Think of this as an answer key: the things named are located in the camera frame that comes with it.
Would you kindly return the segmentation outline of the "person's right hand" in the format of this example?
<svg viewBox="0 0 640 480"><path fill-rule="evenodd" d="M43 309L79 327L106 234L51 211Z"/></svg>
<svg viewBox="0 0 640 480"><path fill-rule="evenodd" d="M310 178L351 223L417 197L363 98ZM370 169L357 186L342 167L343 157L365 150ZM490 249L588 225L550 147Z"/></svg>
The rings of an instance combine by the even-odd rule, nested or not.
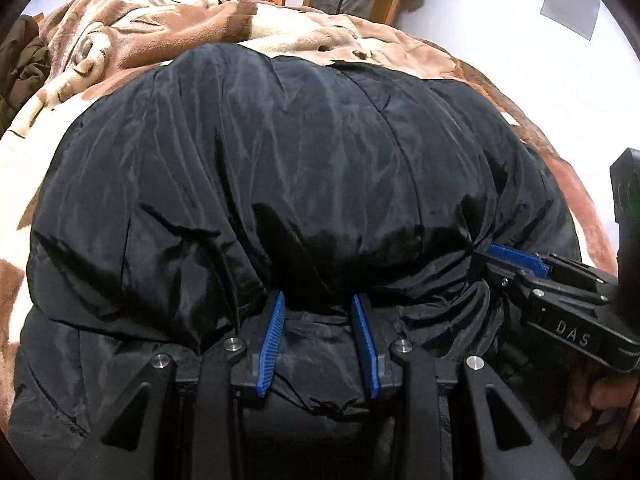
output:
<svg viewBox="0 0 640 480"><path fill-rule="evenodd" d="M595 411L615 410L599 436L598 447L604 450L622 448L639 420L639 373L616 374L596 380L597 370L588 363L574 363L570 368L570 384L563 422L578 429Z"/></svg>

